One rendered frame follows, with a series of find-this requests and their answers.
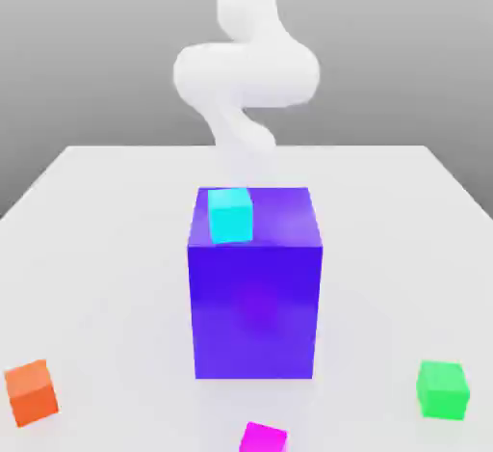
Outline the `small cyan cube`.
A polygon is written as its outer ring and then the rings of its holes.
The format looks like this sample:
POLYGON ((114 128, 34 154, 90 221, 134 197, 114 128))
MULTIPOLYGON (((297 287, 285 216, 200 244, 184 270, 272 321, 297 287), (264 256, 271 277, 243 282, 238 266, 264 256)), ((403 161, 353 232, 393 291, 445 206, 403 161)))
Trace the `small cyan cube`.
POLYGON ((208 221, 214 244, 241 243, 253 238, 253 203, 247 188, 207 191, 208 221))

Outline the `small magenta cube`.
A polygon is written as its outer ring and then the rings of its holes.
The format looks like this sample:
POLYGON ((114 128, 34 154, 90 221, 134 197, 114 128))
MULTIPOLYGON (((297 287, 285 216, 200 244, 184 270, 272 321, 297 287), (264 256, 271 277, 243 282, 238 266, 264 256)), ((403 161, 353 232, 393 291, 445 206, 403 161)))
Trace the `small magenta cube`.
POLYGON ((239 452, 286 452, 288 433, 255 422, 248 422, 239 452))

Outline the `small green cube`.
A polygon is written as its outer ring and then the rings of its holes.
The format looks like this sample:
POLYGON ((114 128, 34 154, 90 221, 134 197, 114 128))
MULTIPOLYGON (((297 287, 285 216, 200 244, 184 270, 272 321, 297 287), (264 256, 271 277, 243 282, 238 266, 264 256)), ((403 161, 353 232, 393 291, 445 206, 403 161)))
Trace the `small green cube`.
POLYGON ((470 388, 460 363, 422 360, 416 392, 423 417, 464 419, 470 388))

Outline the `small orange cube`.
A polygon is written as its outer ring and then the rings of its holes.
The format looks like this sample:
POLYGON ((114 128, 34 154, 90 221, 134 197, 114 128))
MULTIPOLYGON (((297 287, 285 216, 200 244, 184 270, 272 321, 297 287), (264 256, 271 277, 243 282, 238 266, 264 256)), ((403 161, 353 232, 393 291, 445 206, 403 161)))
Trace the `small orange cube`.
POLYGON ((59 412, 53 382, 45 359, 4 372, 6 388, 18 427, 59 412))

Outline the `large purple box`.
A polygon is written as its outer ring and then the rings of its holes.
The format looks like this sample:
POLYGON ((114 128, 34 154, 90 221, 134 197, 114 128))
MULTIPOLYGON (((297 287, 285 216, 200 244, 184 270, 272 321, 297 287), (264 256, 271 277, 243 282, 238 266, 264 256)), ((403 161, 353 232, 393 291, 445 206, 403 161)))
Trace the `large purple box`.
POLYGON ((253 238, 215 245, 208 190, 197 191, 187 246, 195 375, 313 375, 323 241, 307 188, 252 188, 253 238))

